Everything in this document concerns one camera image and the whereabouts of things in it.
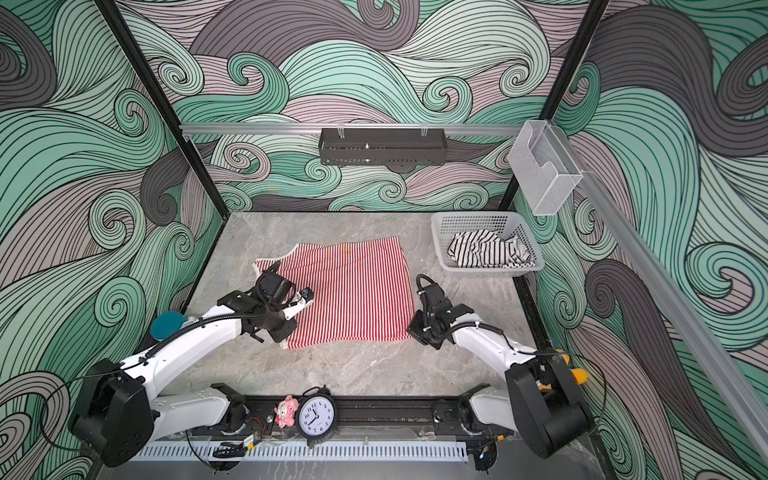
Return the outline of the red white striped tank top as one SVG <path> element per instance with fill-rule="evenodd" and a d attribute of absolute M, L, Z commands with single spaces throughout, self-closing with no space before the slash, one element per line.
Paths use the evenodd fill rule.
<path fill-rule="evenodd" d="M 416 311 L 404 249 L 397 237 L 335 245 L 299 243 L 287 254 L 261 258 L 258 272 L 278 262 L 278 274 L 314 292 L 284 341 L 300 349 L 337 341 L 396 342 L 409 338 Z"/>

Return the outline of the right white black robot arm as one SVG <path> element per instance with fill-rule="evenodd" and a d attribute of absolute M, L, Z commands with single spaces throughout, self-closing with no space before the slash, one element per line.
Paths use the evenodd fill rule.
<path fill-rule="evenodd" d="M 452 303 L 424 274 L 416 277 L 416 285 L 421 308 L 408 326 L 411 337 L 436 350 L 446 342 L 462 348 L 505 382 L 501 389 L 482 384 L 460 396 L 459 418 L 468 432 L 505 429 L 547 458 L 592 430 L 594 416 L 581 391 L 589 375 L 571 369 L 566 354 L 511 340 L 469 306 Z"/>

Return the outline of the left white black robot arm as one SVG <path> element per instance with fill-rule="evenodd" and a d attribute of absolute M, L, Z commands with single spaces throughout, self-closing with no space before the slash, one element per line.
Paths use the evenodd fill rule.
<path fill-rule="evenodd" d="M 213 428 L 238 435 L 249 413 L 243 394 L 214 383 L 192 394 L 166 395 L 164 389 L 195 363 L 242 335 L 261 342 L 286 341 L 297 315 L 315 298 L 309 288 L 279 273 L 273 263 L 246 291 L 235 290 L 201 317 L 121 361 L 92 366 L 74 403 L 68 431 L 90 447 L 107 467 L 117 467 L 147 444 L 171 434 Z"/>

